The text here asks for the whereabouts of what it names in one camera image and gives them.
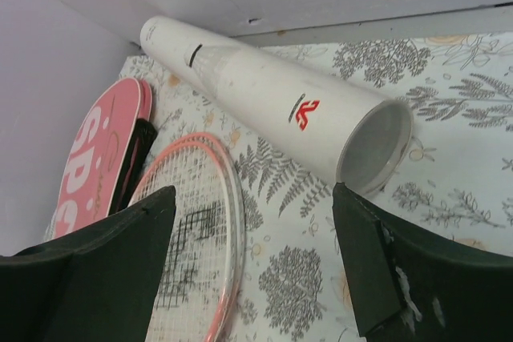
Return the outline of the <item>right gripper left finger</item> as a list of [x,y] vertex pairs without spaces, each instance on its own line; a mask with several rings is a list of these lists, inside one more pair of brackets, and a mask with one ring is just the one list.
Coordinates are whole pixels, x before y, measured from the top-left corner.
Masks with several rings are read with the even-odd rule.
[[3,341],[143,341],[176,214],[164,187],[78,231],[1,258]]

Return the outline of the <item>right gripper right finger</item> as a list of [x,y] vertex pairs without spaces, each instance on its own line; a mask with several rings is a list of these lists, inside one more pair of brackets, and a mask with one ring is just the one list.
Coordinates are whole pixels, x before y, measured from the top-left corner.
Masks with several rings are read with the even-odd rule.
[[359,336],[368,341],[510,341],[512,258],[392,215],[345,184],[333,220]]

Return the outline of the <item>white shuttlecock tube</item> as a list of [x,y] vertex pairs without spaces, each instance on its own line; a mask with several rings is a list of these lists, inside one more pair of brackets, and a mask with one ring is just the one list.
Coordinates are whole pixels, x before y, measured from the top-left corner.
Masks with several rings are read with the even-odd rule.
[[394,173],[414,128],[404,102],[164,16],[143,51],[323,182],[358,194]]

